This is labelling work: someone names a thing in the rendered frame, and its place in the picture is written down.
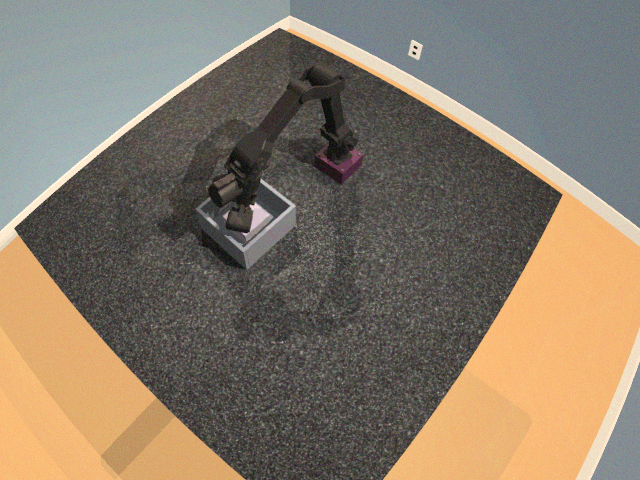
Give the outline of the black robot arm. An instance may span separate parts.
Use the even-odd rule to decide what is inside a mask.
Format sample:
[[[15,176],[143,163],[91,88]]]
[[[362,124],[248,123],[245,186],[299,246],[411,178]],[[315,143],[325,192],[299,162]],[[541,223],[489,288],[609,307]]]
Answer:
[[[305,80],[310,81],[311,87],[303,82]],[[359,140],[344,122],[340,99],[340,92],[344,89],[344,75],[324,62],[302,70],[299,77],[289,82],[287,90],[261,124],[234,147],[224,165],[228,174],[213,178],[208,193],[214,204],[222,208],[241,196],[243,191],[252,192],[258,188],[262,171],[270,166],[267,161],[272,155],[273,143],[300,107],[310,99],[321,99],[326,119],[320,131],[321,136],[329,141],[329,146],[323,153],[326,152],[336,165],[352,157],[349,151]]]

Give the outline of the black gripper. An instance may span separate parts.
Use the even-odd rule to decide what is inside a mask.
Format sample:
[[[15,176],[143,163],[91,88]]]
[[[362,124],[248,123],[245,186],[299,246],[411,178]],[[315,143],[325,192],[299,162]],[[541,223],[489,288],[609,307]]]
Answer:
[[[225,226],[227,229],[242,233],[250,232],[254,212],[250,204],[255,205],[258,188],[252,192],[243,191],[241,196],[233,200],[233,202],[237,203],[236,207],[231,206],[228,213]]]

